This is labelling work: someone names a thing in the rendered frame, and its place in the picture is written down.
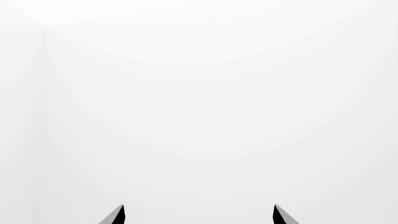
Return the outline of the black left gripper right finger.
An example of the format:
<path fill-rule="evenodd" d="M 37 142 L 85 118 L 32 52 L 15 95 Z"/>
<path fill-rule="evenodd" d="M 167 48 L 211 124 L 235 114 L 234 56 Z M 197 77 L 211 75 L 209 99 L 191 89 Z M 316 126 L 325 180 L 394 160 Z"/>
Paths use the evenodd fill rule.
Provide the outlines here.
<path fill-rule="evenodd" d="M 274 224 L 300 224 L 279 205 L 274 205 L 272 219 Z"/>

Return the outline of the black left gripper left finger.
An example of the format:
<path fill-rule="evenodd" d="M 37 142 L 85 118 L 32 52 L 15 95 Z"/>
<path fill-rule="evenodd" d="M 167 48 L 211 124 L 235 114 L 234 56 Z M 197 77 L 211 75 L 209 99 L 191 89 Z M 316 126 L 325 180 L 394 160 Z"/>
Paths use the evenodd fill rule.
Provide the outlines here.
<path fill-rule="evenodd" d="M 98 224 L 124 224 L 126 214 L 124 205 L 115 208 L 108 216 L 101 220 Z"/>

